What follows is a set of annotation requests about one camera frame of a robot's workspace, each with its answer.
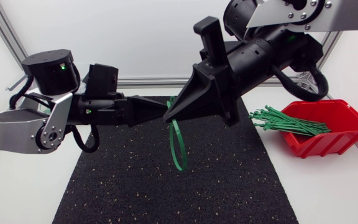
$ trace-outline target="green zip tie loop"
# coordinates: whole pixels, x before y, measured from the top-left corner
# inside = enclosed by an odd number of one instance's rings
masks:
[[[174,96],[171,96],[170,102],[167,101],[168,109],[171,107],[171,102],[175,100]],[[181,157],[182,157],[182,166],[179,165],[177,156],[175,154],[175,148],[173,147],[173,128],[175,128],[175,132],[178,137],[180,151],[181,151]],[[169,140],[171,144],[171,153],[172,153],[172,159],[173,163],[177,167],[179,171],[184,171],[187,169],[187,155],[186,155],[186,149],[185,149],[185,143],[183,142],[183,138],[180,133],[179,125],[177,123],[176,119],[173,119],[172,122],[169,124]]]

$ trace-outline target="cable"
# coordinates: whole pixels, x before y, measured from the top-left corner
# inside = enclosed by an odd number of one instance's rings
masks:
[[[324,75],[314,66],[310,65],[310,73],[316,81],[318,87],[318,93],[312,93],[308,90],[298,86],[295,82],[291,80],[290,77],[286,76],[280,69],[276,66],[271,66],[272,73],[280,80],[284,88],[290,92],[292,95],[298,97],[301,100],[305,101],[318,101],[323,99],[328,94],[328,82]]]
[[[82,149],[82,151],[84,151],[86,153],[92,153],[92,152],[95,152],[96,150],[98,150],[99,145],[100,145],[100,138],[99,138],[98,127],[96,127],[96,125],[91,124],[91,132],[92,132],[93,139],[94,139],[93,146],[91,146],[91,147],[88,147],[84,144],[84,142],[82,141],[80,132],[78,131],[78,129],[75,125],[68,125],[66,127],[65,134],[70,133],[70,131],[73,132],[75,142],[77,143],[78,147],[80,147],[80,149]]]
[[[24,93],[26,93],[27,90],[29,90],[33,81],[34,81],[34,77],[28,75],[27,81],[24,84],[23,88],[17,94],[13,95],[11,97],[11,99],[9,100],[9,109],[10,110],[16,109],[17,101],[20,99],[20,97],[22,97],[24,95]]]
[[[50,105],[46,104],[45,102],[39,100],[38,98],[36,98],[35,96],[32,96],[32,95],[28,95],[28,94],[24,94],[23,95],[24,97],[28,98],[28,99],[31,99],[31,100],[34,100],[35,102],[41,104],[41,105],[44,105],[46,106],[47,108],[50,109]]]

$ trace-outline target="red bin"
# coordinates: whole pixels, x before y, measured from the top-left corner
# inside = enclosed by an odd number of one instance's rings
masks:
[[[331,130],[327,134],[304,136],[281,132],[296,156],[325,156],[344,154],[358,141],[358,112],[343,100],[296,101],[282,113],[294,118],[326,123]]]

